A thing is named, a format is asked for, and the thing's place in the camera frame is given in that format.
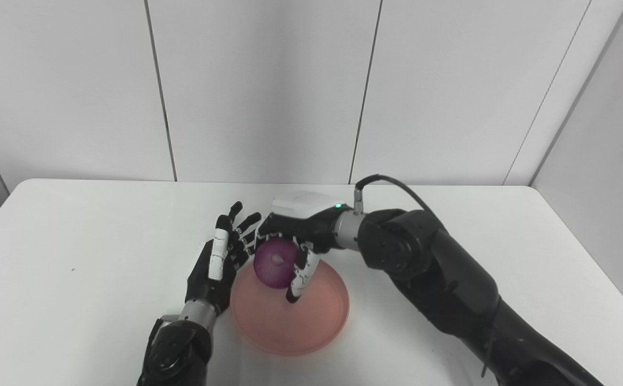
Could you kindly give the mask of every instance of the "plate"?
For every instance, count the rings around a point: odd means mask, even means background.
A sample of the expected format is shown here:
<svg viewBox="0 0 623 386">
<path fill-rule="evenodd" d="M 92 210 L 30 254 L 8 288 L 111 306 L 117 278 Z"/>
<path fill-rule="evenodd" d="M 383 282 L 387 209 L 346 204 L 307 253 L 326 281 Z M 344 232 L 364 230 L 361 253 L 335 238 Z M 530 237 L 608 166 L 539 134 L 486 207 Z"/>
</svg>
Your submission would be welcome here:
<svg viewBox="0 0 623 386">
<path fill-rule="evenodd" d="M 302 297 L 293 305 L 287 289 L 265 286 L 250 264 L 233 284 L 231 312 L 240 333 L 270 354 L 308 354 L 330 343 L 349 314 L 349 295 L 340 275 L 320 261 Z"/>
</svg>

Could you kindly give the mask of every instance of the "white table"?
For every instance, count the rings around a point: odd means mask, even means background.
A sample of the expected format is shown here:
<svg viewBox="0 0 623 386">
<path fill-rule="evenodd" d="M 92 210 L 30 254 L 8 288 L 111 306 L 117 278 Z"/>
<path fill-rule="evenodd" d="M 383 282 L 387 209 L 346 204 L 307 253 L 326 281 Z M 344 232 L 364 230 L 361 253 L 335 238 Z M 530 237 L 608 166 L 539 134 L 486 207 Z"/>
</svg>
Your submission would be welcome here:
<svg viewBox="0 0 623 386">
<path fill-rule="evenodd" d="M 29 180 L 0 209 L 0 386 L 133 385 L 152 323 L 182 308 L 185 279 L 216 217 L 240 199 L 348 185 Z M 623 297 L 541 196 L 522 187 L 419 186 L 451 234 L 522 317 L 605 385 L 623 385 Z M 365 190 L 366 210 L 415 208 Z M 209 385 L 490 385 L 457 339 L 435 330 L 354 252 L 326 257 L 350 293 L 330 345 L 280 358 L 239 337 L 225 313 Z"/>
</svg>

